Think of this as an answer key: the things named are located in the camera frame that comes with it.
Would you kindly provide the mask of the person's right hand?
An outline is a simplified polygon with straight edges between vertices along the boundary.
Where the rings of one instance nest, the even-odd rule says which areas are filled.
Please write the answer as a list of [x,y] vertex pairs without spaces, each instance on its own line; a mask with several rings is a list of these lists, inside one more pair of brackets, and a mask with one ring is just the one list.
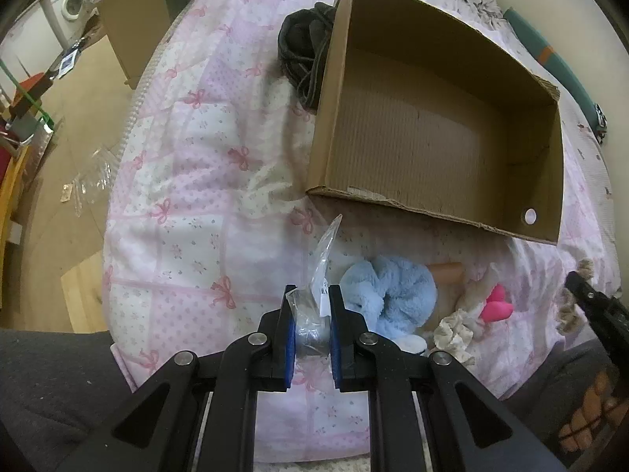
[[564,424],[557,437],[565,453],[584,452],[594,445],[604,427],[617,430],[628,411],[628,401],[612,394],[612,380],[607,371],[599,372],[585,390],[581,406]]

